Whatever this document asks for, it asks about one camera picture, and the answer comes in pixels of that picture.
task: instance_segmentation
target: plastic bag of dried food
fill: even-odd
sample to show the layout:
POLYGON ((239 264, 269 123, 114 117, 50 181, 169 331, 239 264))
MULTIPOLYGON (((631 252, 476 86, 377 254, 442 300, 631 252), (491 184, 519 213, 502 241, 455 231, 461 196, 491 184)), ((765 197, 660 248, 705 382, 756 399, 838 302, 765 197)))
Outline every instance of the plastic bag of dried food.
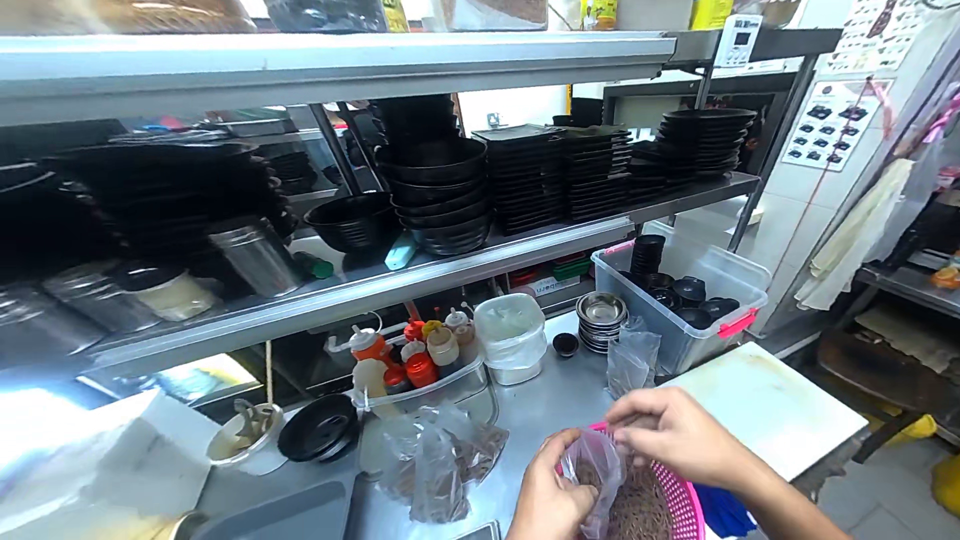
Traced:
POLYGON ((636 388, 654 386, 659 350, 660 335, 645 331, 645 325, 631 321, 620 328, 620 337, 607 349, 607 391, 615 400, 636 388))
POLYGON ((417 471, 410 519, 449 523, 467 517, 470 505, 449 433, 430 424, 424 425, 414 466, 417 471))
POLYGON ((577 485, 592 485, 599 493, 580 531, 588 540, 606 538, 610 509, 623 484, 623 457, 606 434, 580 428, 580 438, 566 449, 560 463, 566 478, 577 485))
POLYGON ((464 482, 479 482, 487 477, 510 434, 497 426, 470 420, 463 410, 452 404, 437 407, 436 424, 453 439, 457 465, 464 482))

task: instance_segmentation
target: black bowl lid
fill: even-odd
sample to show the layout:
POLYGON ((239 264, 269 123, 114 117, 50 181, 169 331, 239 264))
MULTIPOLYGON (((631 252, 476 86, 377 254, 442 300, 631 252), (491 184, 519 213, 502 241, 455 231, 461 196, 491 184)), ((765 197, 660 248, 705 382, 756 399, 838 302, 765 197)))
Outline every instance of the black bowl lid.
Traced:
POLYGON ((280 432, 277 446, 291 461, 325 459, 355 433, 356 409, 343 394, 323 396, 302 408, 280 432))

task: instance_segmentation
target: metal canister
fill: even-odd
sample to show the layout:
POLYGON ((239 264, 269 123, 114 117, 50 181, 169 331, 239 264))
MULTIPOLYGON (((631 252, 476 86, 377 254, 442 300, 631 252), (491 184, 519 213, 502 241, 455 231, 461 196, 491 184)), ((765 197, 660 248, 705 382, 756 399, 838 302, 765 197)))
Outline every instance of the metal canister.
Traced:
POLYGON ((74 355, 107 333, 31 285, 0 287, 0 360, 74 355))
POLYGON ((106 276, 115 264, 104 261, 75 266, 45 280, 43 288, 109 331, 130 333, 159 323, 149 307, 106 276))
POLYGON ((256 294, 274 298, 303 284, 290 252, 266 218, 239 217, 218 223, 207 237, 256 294))

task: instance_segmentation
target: metal pole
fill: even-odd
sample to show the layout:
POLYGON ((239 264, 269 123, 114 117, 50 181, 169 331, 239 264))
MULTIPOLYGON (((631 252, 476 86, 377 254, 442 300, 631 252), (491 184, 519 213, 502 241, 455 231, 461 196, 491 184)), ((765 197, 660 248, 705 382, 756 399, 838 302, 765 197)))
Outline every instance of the metal pole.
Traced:
POLYGON ((783 118, 777 125, 777 131, 774 134, 773 144, 767 148, 767 155, 763 157, 763 163, 760 165, 760 181, 756 184, 756 189, 747 198, 747 204, 740 211, 740 218, 736 222, 736 229, 733 230, 733 237, 730 239, 728 251, 736 252, 740 247, 740 240, 747 231, 747 225, 750 224, 750 216, 756 209, 756 204, 760 202, 760 195, 763 194, 763 188, 767 185, 767 179, 770 178, 770 172, 777 164, 777 158, 780 156, 780 149, 790 136, 790 130, 793 128, 793 121, 800 113, 800 107, 806 96, 806 89, 813 81, 813 67, 817 63, 817 55, 807 55, 804 62, 800 65, 796 77, 793 78, 793 85, 786 98, 786 108, 783 110, 783 118))
POLYGON ((700 87, 697 88, 697 101, 694 103, 693 108, 696 110, 701 110, 707 105, 707 96, 710 94, 710 80, 713 79, 713 62, 710 62, 710 65, 704 68, 704 79, 700 82, 700 87))
POLYGON ((326 116, 324 105, 321 103, 311 103, 310 112, 313 112, 313 117, 317 120, 317 125, 320 126, 321 133, 324 134, 326 144, 330 147, 330 152, 333 153, 333 159, 337 162, 337 167, 340 169, 340 174, 344 177, 344 182, 347 183, 347 189, 349 189, 350 195, 363 193, 363 190, 360 189, 360 184, 357 182, 357 177, 353 175, 353 167, 347 159, 347 154, 344 154, 344 147, 340 145, 337 132, 333 129, 333 124, 330 123, 330 119, 326 116))
POLYGON ((363 161, 370 168, 370 172, 373 174, 373 180, 378 186, 380 186, 380 191, 386 191, 387 188, 383 184, 383 181, 380 180, 380 171, 376 168, 376 161, 373 159, 373 155, 370 152, 370 147, 367 146, 367 141, 364 139, 363 135, 360 134, 360 127, 357 126, 356 118, 353 117, 353 112, 347 107, 347 103, 343 101, 337 102, 337 107, 340 109, 340 117, 347 122, 347 129, 353 134, 353 138, 356 139, 357 145, 360 146, 360 154, 363 155, 363 161))

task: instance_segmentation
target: cable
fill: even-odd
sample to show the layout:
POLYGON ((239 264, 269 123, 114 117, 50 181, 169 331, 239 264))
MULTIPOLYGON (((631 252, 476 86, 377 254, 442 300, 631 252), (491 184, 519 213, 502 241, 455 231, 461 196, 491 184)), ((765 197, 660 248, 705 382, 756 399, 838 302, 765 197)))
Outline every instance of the cable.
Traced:
POLYGON ((947 6, 938 6, 938 5, 934 4, 933 2, 930 2, 930 0, 920 0, 920 3, 923 4, 924 6, 926 6, 927 8, 929 8, 929 9, 931 9, 931 10, 934 10, 934 11, 936 11, 936 12, 941 12, 941 11, 944 11, 944 10, 952 10, 953 8, 960 8, 960 2, 955 2, 955 3, 949 4, 949 5, 947 5, 947 6))

